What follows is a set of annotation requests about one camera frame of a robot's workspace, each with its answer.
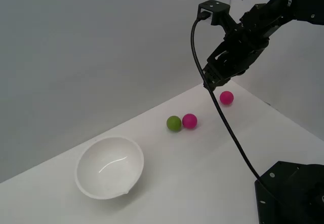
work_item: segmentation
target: magenta ball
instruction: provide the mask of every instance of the magenta ball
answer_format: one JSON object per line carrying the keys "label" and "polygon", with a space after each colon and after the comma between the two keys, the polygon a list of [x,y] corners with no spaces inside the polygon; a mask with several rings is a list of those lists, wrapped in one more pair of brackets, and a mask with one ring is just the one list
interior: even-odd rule
{"label": "magenta ball", "polygon": [[230,105],[232,104],[234,100],[234,95],[230,91],[224,91],[220,95],[219,99],[221,100],[221,103],[224,105]]}
{"label": "magenta ball", "polygon": [[186,114],[182,118],[182,125],[187,129],[193,129],[194,127],[196,127],[197,122],[198,122],[197,117],[193,114]]}

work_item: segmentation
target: gray wall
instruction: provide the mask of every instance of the gray wall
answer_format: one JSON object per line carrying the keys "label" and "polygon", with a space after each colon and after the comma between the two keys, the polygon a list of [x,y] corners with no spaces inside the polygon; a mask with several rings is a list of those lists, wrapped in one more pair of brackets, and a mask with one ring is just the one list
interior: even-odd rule
{"label": "gray wall", "polygon": [[[257,3],[231,0],[238,19]],[[324,140],[324,26],[292,21],[270,38],[269,47],[250,69],[235,79],[279,112]]]}
{"label": "gray wall", "polygon": [[203,1],[0,0],[0,182],[200,83]]}

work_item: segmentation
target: black robotic arm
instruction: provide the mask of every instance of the black robotic arm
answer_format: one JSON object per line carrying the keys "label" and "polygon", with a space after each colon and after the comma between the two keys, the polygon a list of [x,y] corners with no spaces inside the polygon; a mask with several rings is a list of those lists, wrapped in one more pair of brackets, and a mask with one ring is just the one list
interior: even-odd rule
{"label": "black robotic arm", "polygon": [[[324,166],[277,162],[260,176],[228,124],[213,93],[233,76],[243,74],[269,44],[269,37],[291,20],[324,25],[324,0],[270,0],[246,12],[237,24],[229,15],[230,6],[209,0],[199,5],[190,36],[195,64],[215,107],[249,169],[255,175],[260,224],[323,224]],[[199,21],[211,19],[221,25],[224,41],[202,69],[194,45]]]}
{"label": "black robotic arm", "polygon": [[224,41],[207,59],[204,73],[212,90],[243,74],[269,44],[269,37],[291,20],[324,25],[324,0],[270,0],[256,4],[237,24],[230,5],[209,0],[199,5],[198,15],[211,13],[211,25],[221,25]]}

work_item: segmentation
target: white bowl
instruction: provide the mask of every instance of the white bowl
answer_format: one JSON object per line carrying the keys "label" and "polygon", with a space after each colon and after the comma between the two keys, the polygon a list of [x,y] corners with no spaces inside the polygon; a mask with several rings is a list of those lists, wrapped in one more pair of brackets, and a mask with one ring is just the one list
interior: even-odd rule
{"label": "white bowl", "polygon": [[75,183],[82,193],[107,200],[127,194],[142,174],[143,152],[132,140],[108,137],[95,142],[80,156]]}

